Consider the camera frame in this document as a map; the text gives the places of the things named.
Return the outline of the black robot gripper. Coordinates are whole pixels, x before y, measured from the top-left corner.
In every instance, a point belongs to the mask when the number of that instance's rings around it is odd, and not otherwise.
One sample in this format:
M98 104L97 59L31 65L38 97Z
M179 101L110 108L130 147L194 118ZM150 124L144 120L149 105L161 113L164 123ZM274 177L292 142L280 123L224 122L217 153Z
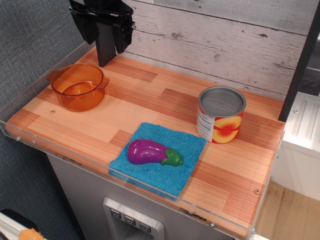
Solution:
M121 0L71 0L70 13L82 38L95 41L98 64L104 67L132 43L134 10Z

